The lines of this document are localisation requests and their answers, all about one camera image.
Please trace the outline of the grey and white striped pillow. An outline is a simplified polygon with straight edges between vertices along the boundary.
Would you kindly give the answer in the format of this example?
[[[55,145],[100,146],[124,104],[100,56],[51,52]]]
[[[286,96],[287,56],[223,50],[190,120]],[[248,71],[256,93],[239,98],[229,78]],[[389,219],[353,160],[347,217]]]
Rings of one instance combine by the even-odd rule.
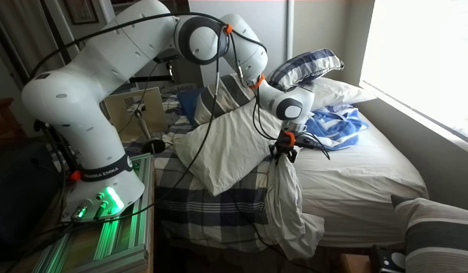
[[[214,119],[247,104],[254,97],[250,88],[241,85],[237,74],[227,74],[220,77],[217,97],[214,100],[216,85],[204,88],[197,100],[192,126],[201,126],[211,119],[211,109],[215,102]]]

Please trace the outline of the grey striped cushion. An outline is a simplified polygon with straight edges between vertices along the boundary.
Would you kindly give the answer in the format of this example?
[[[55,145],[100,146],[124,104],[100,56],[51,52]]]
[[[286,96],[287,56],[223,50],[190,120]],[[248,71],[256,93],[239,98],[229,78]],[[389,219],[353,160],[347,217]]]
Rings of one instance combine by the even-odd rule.
[[[468,273],[468,210],[391,196],[405,236],[406,273]]]

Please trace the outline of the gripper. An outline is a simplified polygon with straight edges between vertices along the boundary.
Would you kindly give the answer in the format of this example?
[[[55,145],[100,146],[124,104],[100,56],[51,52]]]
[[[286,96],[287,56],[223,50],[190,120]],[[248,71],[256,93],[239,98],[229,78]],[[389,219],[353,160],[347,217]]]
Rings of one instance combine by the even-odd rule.
[[[278,163],[279,154],[277,151],[289,151],[288,160],[291,163],[294,163],[298,155],[298,152],[296,150],[293,150],[295,143],[296,136],[293,132],[280,131],[275,145],[269,145],[270,157],[275,161],[275,163]]]

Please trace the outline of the plaid duvet with white underside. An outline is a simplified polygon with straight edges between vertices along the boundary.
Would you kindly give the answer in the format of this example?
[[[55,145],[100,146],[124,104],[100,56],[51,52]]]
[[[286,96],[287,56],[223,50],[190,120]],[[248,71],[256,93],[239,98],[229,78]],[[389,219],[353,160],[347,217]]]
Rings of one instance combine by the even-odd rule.
[[[173,240],[242,252],[279,245],[289,259],[308,259],[322,240],[325,220],[302,211],[302,185],[285,156],[275,163],[270,152],[258,166],[225,192],[213,196],[173,150],[173,142],[194,129],[176,95],[163,107],[173,123],[162,138],[167,147],[154,156],[156,215]]]

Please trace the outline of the plain blue pillow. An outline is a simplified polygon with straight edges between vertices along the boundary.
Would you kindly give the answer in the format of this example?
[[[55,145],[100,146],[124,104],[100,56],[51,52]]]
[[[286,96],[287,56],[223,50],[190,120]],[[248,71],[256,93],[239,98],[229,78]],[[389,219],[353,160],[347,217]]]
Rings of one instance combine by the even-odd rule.
[[[196,112],[197,99],[206,88],[197,88],[178,93],[178,101],[181,105],[183,115],[187,117],[191,126],[195,126],[194,116]]]

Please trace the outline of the window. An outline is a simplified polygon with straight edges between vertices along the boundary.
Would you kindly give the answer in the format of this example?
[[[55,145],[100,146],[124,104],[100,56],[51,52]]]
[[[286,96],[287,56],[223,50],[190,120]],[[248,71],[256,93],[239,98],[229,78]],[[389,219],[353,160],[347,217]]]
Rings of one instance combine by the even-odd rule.
[[[468,141],[468,0],[375,0],[360,80]]]

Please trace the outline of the framed picture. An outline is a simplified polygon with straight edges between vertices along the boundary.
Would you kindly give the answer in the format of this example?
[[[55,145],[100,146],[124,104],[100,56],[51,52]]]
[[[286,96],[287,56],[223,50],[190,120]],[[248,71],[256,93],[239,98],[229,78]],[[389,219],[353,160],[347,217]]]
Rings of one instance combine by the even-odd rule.
[[[99,23],[93,0],[63,0],[73,25]]]

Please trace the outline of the wooden board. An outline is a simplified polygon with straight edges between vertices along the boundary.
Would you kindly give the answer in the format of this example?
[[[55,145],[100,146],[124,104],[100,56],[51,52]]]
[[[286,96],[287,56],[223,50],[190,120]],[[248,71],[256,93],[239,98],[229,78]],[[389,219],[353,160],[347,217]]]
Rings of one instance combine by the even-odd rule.
[[[147,127],[150,134],[168,129],[157,87],[111,95],[105,99],[105,106],[122,142],[145,138],[143,127]]]

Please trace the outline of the blue and white striped blanket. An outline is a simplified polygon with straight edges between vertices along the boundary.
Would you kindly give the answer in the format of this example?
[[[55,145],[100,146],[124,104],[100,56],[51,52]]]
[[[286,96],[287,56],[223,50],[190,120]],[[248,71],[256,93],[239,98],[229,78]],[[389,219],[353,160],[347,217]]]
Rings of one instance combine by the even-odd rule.
[[[305,126],[306,131],[315,135],[329,151],[357,145],[360,132],[369,128],[369,124],[360,118],[359,110],[351,104],[314,110]]]

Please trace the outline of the black device with white dial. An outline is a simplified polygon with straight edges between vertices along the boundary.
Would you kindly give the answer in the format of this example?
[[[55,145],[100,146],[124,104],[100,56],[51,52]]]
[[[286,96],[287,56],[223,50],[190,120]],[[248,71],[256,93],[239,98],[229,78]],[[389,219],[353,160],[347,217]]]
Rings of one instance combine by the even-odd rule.
[[[369,254],[372,273],[405,273],[403,252],[374,244]]]

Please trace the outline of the curtain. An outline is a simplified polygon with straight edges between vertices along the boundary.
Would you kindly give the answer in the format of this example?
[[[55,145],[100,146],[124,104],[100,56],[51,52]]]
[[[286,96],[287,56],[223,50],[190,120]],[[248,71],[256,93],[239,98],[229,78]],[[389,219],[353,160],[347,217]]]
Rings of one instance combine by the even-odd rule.
[[[43,58],[65,45],[60,0],[0,0],[0,46],[23,87]]]

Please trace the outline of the cream white pillow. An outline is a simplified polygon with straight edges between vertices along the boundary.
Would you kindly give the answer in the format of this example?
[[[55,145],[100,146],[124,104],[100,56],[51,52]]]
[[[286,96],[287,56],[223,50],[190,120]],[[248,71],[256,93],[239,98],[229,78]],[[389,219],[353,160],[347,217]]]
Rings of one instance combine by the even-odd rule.
[[[312,111],[324,107],[356,104],[377,98],[370,91],[365,89],[324,77],[319,77],[310,82],[301,84],[300,88],[314,93]]]

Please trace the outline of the wooden cabinet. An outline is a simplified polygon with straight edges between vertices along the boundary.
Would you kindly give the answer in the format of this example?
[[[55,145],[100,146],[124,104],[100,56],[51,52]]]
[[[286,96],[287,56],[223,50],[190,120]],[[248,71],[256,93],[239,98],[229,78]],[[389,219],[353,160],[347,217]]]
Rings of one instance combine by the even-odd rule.
[[[22,125],[10,110],[14,99],[0,98],[0,145],[26,139]]]

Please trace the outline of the large white pillow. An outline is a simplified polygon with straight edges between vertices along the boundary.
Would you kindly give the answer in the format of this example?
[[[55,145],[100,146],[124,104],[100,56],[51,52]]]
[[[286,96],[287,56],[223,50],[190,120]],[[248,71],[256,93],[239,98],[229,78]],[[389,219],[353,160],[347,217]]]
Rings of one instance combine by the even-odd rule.
[[[274,141],[262,137],[263,127],[271,136],[281,129],[281,120],[260,110],[253,123],[255,100],[230,111],[173,142],[173,150],[210,194],[217,196],[230,189],[269,155]]]

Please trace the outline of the blue and white striped pillow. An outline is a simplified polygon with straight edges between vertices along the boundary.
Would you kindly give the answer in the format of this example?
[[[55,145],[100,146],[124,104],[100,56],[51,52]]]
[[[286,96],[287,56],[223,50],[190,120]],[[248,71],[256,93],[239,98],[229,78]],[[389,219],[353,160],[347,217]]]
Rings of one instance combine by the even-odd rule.
[[[342,69],[344,62],[332,50],[314,50],[299,54],[278,66],[268,75],[267,83],[288,92],[333,70]]]

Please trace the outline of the wooden box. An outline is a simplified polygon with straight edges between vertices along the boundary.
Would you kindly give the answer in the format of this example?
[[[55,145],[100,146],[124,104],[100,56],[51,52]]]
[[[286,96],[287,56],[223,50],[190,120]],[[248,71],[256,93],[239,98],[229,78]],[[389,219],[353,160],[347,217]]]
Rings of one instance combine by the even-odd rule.
[[[341,254],[340,273],[372,273],[369,256]]]

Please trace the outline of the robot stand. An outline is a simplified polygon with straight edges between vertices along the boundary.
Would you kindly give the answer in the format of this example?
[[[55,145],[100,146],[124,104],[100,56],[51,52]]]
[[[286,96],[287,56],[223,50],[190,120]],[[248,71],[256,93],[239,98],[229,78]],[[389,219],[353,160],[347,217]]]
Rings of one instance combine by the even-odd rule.
[[[32,273],[148,273],[152,271],[154,157],[132,159],[144,194],[126,209],[127,218],[69,232],[46,247]]]

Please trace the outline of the bed with white sheet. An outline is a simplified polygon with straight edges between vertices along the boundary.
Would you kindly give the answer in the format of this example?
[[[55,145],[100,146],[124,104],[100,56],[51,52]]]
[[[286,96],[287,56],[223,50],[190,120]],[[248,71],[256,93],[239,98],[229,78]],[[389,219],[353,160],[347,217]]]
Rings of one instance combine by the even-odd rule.
[[[318,246],[368,248],[403,241],[391,195],[428,197],[411,162],[374,127],[361,131],[357,145],[329,151],[297,149],[293,163],[302,185],[302,211],[325,220]]]

